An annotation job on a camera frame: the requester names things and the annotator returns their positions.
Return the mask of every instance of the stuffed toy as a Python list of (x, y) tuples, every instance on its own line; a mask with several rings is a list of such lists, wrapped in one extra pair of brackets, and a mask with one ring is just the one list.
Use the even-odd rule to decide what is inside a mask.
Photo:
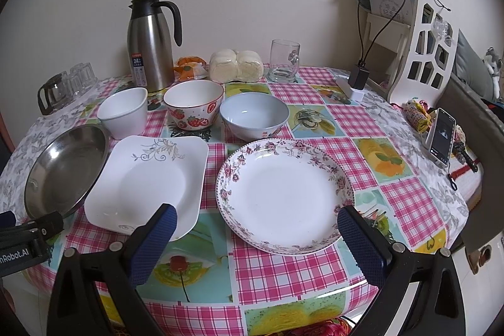
[(501, 97), (501, 90), (499, 88), (499, 78), (501, 76), (502, 69), (502, 59), (497, 55), (493, 48), (489, 48), (485, 57), (483, 58), (483, 63), (488, 69), (488, 73), (492, 76), (493, 82), (493, 101), (497, 102), (499, 97)]

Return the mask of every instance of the charger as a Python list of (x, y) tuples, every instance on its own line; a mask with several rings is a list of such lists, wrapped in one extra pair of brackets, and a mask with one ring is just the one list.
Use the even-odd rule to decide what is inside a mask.
[(364, 65), (366, 63), (359, 60), (359, 63), (354, 66), (348, 78), (348, 85), (356, 90), (362, 90), (366, 86), (367, 78), (369, 77), (369, 70)]

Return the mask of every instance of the orange package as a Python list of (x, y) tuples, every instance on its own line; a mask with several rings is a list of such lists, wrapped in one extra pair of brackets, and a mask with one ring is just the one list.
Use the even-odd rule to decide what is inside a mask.
[(207, 63), (198, 56), (181, 57), (173, 68), (178, 73), (178, 81), (198, 80), (208, 77)]

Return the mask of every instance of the light blue bowl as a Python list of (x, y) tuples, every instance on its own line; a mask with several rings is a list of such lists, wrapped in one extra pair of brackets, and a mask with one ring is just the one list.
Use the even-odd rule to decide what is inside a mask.
[(238, 138), (251, 142), (276, 136), (289, 118), (289, 108), (266, 93), (240, 93), (226, 99), (220, 114)]

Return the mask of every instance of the blue gripper pad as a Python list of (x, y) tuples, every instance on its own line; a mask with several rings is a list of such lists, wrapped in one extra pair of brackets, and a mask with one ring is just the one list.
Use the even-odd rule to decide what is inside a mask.
[(133, 288), (138, 285), (143, 285), (147, 281), (157, 261), (161, 257), (164, 248), (177, 228), (177, 211), (173, 205), (163, 205), (167, 205), (167, 207), (161, 217), (158, 216), (160, 212), (158, 209), (148, 223), (143, 226), (149, 228), (153, 220), (155, 220), (156, 217), (159, 218), (130, 260), (129, 283), (131, 283)]
[(0, 228), (10, 228), (16, 225), (16, 217), (12, 211), (0, 214)]
[[(353, 207), (351, 209), (343, 207), (338, 212), (338, 230), (367, 282), (381, 289), (387, 278), (387, 265), (392, 259), (390, 252), (387, 249), (382, 249), (384, 252), (380, 252), (375, 246), (370, 239), (374, 238), (375, 233)], [(387, 240), (380, 232), (378, 235), (381, 238), (374, 239), (378, 240), (380, 245), (384, 245), (380, 239)]]

